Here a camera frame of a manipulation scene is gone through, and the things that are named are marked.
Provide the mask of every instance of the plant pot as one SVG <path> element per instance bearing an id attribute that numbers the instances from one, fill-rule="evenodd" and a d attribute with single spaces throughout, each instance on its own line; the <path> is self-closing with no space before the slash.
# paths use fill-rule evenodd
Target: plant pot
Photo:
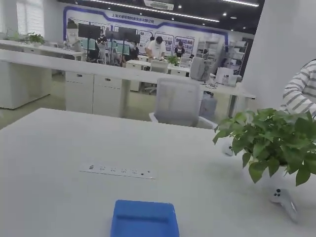
<path id="1" fill-rule="evenodd" d="M 259 189 L 288 189 L 289 183 L 285 178 L 286 167 L 280 166 L 278 171 L 270 177 L 268 168 L 263 172 L 262 178 L 255 184 L 249 174 L 249 165 L 243 169 L 243 177 L 249 185 L 254 185 Z"/>
<path id="2" fill-rule="evenodd" d="M 41 46 L 41 45 L 42 45 L 42 44 L 41 44 L 40 42 L 34 42 L 34 43 L 33 43 L 33 46 L 34 46 L 34 47 L 39 47 L 39 46 Z"/>

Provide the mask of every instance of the ceiling light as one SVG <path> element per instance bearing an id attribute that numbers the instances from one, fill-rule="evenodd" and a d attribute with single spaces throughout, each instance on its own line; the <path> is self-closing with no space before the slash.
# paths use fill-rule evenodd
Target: ceiling light
<path id="1" fill-rule="evenodd" d="M 259 6 L 259 4 L 249 3 L 249 2 L 244 2 L 244 1 L 236 1 L 236 0 L 223 0 L 223 1 L 228 1 L 228 2 L 232 2 L 232 3 L 243 4 L 243 5 L 247 5 L 247 6 L 254 6 L 254 7 L 258 7 L 258 6 Z"/>
<path id="2" fill-rule="evenodd" d="M 109 2 L 109 1 L 102 1 L 102 0 L 84 0 L 84 1 L 93 1 L 93 2 L 100 2 L 100 3 L 111 4 L 111 5 L 114 5 L 114 6 L 130 7 L 130 8 L 134 8 L 134 9 L 138 9 L 138 10 L 143 10 L 143 11 L 158 12 L 158 13 L 164 13 L 164 14 L 169 14 L 169 15 L 173 15 L 173 16 L 183 16 L 183 17 L 197 19 L 197 20 L 202 20 L 202 21 L 219 22 L 219 20 L 214 20 L 214 19 L 208 19 L 208 18 L 202 18 L 202 17 L 197 17 L 197 16 L 184 15 L 184 14 L 179 14 L 179 13 L 170 12 L 170 11 L 160 11 L 160 10 L 155 10 L 155 9 L 151 9 L 151 8 L 126 5 L 126 4 L 116 3 L 116 2 Z"/>

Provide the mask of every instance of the game controller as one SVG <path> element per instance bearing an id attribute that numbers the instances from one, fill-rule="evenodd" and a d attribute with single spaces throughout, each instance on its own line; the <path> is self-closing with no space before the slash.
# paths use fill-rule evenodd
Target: game controller
<path id="1" fill-rule="evenodd" d="M 273 189 L 270 196 L 270 201 L 280 204 L 289 215 L 291 220 L 295 223 L 298 222 L 297 208 L 290 196 L 290 193 L 286 189 Z"/>
<path id="2" fill-rule="evenodd" d="M 222 152 L 230 157 L 232 157 L 234 155 L 231 139 L 226 139 L 226 141 L 222 147 Z"/>

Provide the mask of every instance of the ceiling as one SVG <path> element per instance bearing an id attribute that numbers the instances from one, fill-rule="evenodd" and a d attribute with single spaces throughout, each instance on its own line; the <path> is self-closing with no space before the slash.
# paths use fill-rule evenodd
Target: ceiling
<path id="1" fill-rule="evenodd" d="M 66 2 L 71 4 L 76 4 L 76 0 L 58 0 L 60 2 Z M 128 5 L 136 5 L 141 7 L 146 7 L 143 0 L 106 0 L 109 2 L 123 3 Z M 169 14 L 150 12 L 150 11 L 140 11 L 138 9 L 109 5 L 99 2 L 91 2 L 87 0 L 77 0 L 78 5 L 90 6 L 100 9 L 111 8 L 113 11 L 139 14 L 140 12 L 143 16 L 154 17 L 164 20 L 171 20 L 174 18 L 175 21 L 190 23 L 195 25 L 205 26 L 234 30 L 238 32 L 244 32 L 249 34 L 255 34 L 259 19 L 261 16 L 262 8 L 265 0 L 243 0 L 250 3 L 258 3 L 259 7 L 251 7 L 237 3 L 225 2 L 222 0 L 170 0 L 174 3 L 175 7 L 173 12 L 192 15 L 197 17 L 203 17 L 208 19 L 219 20 L 220 22 L 208 22 L 203 20 L 191 19 L 181 16 L 171 16 Z"/>

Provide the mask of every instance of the power strip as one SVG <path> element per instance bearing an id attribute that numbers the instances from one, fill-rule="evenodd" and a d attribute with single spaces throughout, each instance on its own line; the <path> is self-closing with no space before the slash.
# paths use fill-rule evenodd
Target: power strip
<path id="1" fill-rule="evenodd" d="M 109 174 L 117 176 L 126 176 L 142 179 L 156 179 L 156 173 L 152 170 L 140 170 L 140 169 L 128 169 L 118 168 L 107 165 L 95 165 L 95 164 L 84 164 L 82 165 L 81 172 L 97 173 L 97 174 Z"/>

